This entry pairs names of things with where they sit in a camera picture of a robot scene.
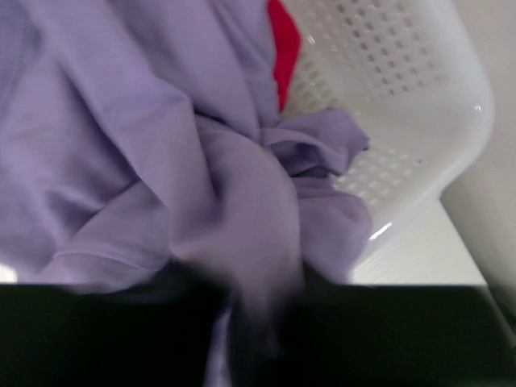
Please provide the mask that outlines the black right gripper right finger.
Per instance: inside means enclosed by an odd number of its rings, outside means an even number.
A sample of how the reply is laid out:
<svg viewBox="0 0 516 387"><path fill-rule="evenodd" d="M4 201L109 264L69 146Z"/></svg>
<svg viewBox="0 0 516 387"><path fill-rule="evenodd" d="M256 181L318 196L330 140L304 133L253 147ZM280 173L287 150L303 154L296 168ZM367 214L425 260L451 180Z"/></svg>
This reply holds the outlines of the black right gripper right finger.
<svg viewBox="0 0 516 387"><path fill-rule="evenodd" d="M486 290L337 285L312 268L274 333L231 324L234 386L512 386L514 345Z"/></svg>

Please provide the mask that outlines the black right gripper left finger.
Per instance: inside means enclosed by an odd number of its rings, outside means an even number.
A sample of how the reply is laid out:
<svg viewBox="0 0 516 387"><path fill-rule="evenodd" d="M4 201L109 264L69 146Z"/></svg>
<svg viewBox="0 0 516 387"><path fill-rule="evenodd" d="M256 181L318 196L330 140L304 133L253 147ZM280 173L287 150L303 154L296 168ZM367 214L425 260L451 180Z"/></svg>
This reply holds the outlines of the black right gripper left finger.
<svg viewBox="0 0 516 387"><path fill-rule="evenodd" d="M4 386L228 386L225 293L172 264L142 285L82 294L1 288Z"/></svg>

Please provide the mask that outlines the lilac t shirt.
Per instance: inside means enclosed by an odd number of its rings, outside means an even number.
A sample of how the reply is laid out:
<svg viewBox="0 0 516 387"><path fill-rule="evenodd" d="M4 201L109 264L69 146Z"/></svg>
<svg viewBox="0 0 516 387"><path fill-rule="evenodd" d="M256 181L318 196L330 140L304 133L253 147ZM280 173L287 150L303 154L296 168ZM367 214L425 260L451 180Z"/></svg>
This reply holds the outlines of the lilac t shirt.
<svg viewBox="0 0 516 387"><path fill-rule="evenodd" d="M372 227L331 181L368 137L283 119L284 58L267 1L2 2L2 264L133 302L223 285L214 379L266 381L304 263L346 268Z"/></svg>

